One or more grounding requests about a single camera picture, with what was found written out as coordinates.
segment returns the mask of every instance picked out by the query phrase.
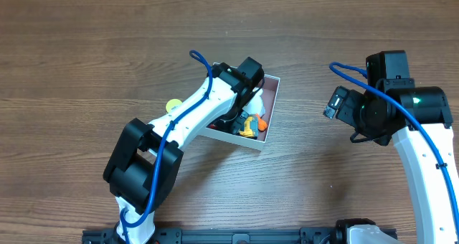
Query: cardboard box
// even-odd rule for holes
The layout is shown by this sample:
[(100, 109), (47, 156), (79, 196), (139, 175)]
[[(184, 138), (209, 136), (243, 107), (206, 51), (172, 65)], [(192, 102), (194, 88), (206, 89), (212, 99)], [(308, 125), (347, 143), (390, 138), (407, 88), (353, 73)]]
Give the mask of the cardboard box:
[(263, 105), (266, 109), (266, 114), (262, 117), (268, 123), (268, 128), (258, 134), (258, 139), (249, 139), (242, 136), (236, 136), (230, 133), (221, 132), (211, 128), (204, 128), (199, 132), (199, 135), (210, 137), (212, 139), (225, 141), (231, 144), (249, 147), (252, 149), (262, 150), (268, 138), (268, 133), (271, 127), (271, 118), (273, 117), (275, 99), (278, 96), (280, 78), (271, 75), (265, 75), (265, 84), (263, 85)]

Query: blue tube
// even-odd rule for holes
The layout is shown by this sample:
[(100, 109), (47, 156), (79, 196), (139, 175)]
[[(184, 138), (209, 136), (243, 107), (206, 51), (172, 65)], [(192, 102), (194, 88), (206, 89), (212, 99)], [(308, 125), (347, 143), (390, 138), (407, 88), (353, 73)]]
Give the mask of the blue tube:
[(209, 98), (210, 91), (212, 90), (212, 68), (210, 67), (209, 63), (206, 61), (206, 59), (196, 50), (191, 50), (189, 52), (189, 55), (193, 57), (195, 60), (199, 61), (202, 63), (206, 68), (207, 68), (207, 74), (209, 76), (209, 87), (207, 88), (206, 93), (204, 96), (198, 100), (194, 105), (189, 107), (187, 110), (185, 110), (182, 114), (180, 114), (173, 123), (170, 123), (169, 126), (167, 127), (166, 131), (164, 132), (163, 138), (161, 139), (161, 143), (159, 144), (158, 148), (158, 153), (156, 156), (156, 165), (155, 165), (155, 170), (154, 170), (154, 175), (153, 175), (153, 182), (151, 184), (151, 189), (150, 189), (150, 196), (148, 197), (148, 203), (146, 205), (145, 212), (143, 212), (142, 216), (137, 220), (137, 222), (129, 223), (126, 221), (124, 218), (124, 215), (127, 213), (127, 210), (125, 212), (120, 213), (120, 221), (121, 224), (123, 225), (123, 231), (124, 235), (126, 236), (126, 243), (129, 244), (128, 242), (128, 231), (127, 227), (138, 227), (141, 225), (145, 219), (148, 217), (148, 215), (151, 212), (151, 209), (153, 208), (154, 200), (155, 200), (155, 194), (156, 194), (156, 189), (158, 187), (158, 178), (159, 178), (159, 172), (161, 169), (161, 158), (163, 156), (163, 151), (164, 147), (166, 145), (166, 140), (167, 136), (171, 132), (171, 130), (174, 129), (175, 124), (177, 124), (184, 116), (188, 115), (190, 112), (192, 112), (195, 108), (197, 108), (199, 105), (201, 105), (206, 99)]
[[(424, 130), (424, 128), (421, 126), (421, 124), (416, 120), (416, 118), (413, 115), (411, 115), (410, 112), (408, 112), (405, 108), (403, 108), (402, 105), (400, 105), (397, 101), (395, 101), (393, 98), (390, 98), (388, 95), (386, 95), (382, 91), (377, 90), (377, 89), (373, 88), (372, 86), (367, 85), (365, 83), (362, 83), (359, 80), (356, 80), (356, 79), (354, 79), (354, 78), (342, 73), (341, 71), (337, 70), (334, 67), (335, 65), (339, 66), (339, 67), (342, 67), (342, 68), (354, 70), (354, 71), (358, 71), (357, 69), (360, 70), (360, 68), (350, 67), (348, 65), (343, 65), (343, 64), (338, 63), (338, 62), (332, 62), (329, 65), (330, 70), (335, 72), (337, 75), (341, 76), (342, 78), (348, 80), (349, 82), (351, 82), (353, 84), (356, 84), (356, 85), (364, 88), (365, 90), (368, 90), (370, 93), (373, 93), (373, 94), (379, 96), (380, 98), (384, 99), (388, 103), (391, 103), (392, 105), (394, 105), (395, 108), (397, 108), (400, 112), (402, 112), (403, 115), (408, 119), (408, 121), (410, 121), (410, 123), (413, 125), (413, 127), (415, 127), (421, 133), (422, 137), (424, 137), (425, 141), (427, 142), (429, 147), (432, 149), (432, 152), (435, 155), (435, 158), (437, 159), (438, 165), (443, 165), (444, 164), (443, 159), (442, 159), (442, 157), (440, 155), (440, 152), (438, 151), (437, 147), (433, 143), (432, 139), (427, 134), (427, 132)], [(448, 189), (448, 195), (449, 195), (450, 203), (451, 203), (451, 210), (453, 211), (453, 219), (454, 219), (454, 225), (455, 225), (455, 229), (456, 229), (456, 235), (458, 235), (458, 233), (459, 233), (459, 211), (458, 211), (458, 203), (457, 203), (457, 200), (456, 200), (456, 195), (455, 195), (454, 189), (453, 189), (453, 183), (451, 182), (451, 178), (450, 178), (450, 175), (448, 173), (448, 169), (445, 166), (441, 166), (440, 170), (443, 173), (443, 178), (445, 179), (446, 188)]]

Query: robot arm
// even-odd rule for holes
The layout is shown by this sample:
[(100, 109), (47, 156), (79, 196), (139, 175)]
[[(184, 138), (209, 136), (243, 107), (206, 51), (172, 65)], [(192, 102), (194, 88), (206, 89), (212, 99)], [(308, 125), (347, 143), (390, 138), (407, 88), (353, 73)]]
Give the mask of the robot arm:
[[(219, 129), (228, 131), (233, 119), (253, 97), (255, 86), (264, 78), (261, 65), (250, 57), (239, 67), (230, 67), (225, 63), (214, 65), (212, 74), (212, 89), (208, 98), (177, 122), (167, 136), (153, 209), (139, 226), (129, 228), (131, 244), (145, 244), (153, 235), (154, 210), (172, 190), (184, 154), (182, 150), (210, 123), (218, 121), (222, 125)], [(203, 98), (208, 92), (209, 80), (206, 78), (192, 96), (169, 114), (148, 124), (135, 118), (123, 129), (103, 178), (110, 184), (110, 192), (116, 196), (120, 212), (127, 209), (124, 214), (127, 222), (136, 222), (145, 212), (153, 179), (154, 164), (138, 155), (137, 150), (156, 155), (169, 124)], [(116, 232), (118, 236), (114, 236), (114, 243), (125, 242), (122, 222), (118, 223)]]
[[(368, 84), (394, 98), (422, 124), (448, 166), (455, 193), (459, 193), (453, 156), (453, 118), (444, 92), (436, 87), (416, 88), (404, 52), (381, 52), (368, 57), (366, 63)], [(342, 86), (335, 90), (323, 114), (329, 118), (336, 114), (337, 119), (354, 127), (354, 143), (374, 141), (386, 146), (394, 139), (407, 175), (418, 243), (453, 244), (458, 240), (441, 165), (421, 133), (413, 129), (403, 114), (370, 92), (361, 94)], [(358, 134), (364, 137), (356, 139)], [(393, 239), (386, 242), (377, 237), (382, 235), (374, 235), (373, 226), (369, 229), (361, 225), (342, 229), (342, 243), (393, 243)]]

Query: yellow disc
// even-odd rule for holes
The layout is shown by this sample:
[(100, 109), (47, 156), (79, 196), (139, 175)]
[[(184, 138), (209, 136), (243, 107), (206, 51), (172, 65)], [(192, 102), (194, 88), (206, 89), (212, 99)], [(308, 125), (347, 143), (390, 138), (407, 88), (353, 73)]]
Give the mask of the yellow disc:
[(175, 108), (177, 108), (180, 105), (181, 105), (181, 100), (172, 99), (168, 101), (166, 104), (167, 113), (170, 113), (171, 111), (173, 111)]

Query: wood grain surface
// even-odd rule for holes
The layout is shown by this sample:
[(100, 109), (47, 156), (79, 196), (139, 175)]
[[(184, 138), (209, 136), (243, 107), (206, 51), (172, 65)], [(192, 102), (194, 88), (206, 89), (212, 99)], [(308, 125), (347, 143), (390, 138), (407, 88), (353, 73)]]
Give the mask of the wood grain surface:
[(280, 89), (263, 151), (191, 143), (157, 225), (368, 217), (416, 242), (394, 148), (351, 144), (352, 129), (322, 115), (336, 86), (355, 88), (328, 63), (406, 50), (417, 85), (441, 87), (457, 121), (459, 0), (0, 0), (0, 243), (79, 243), (114, 226), (108, 157), (129, 120), (201, 85), (190, 49), (231, 65), (251, 56)]

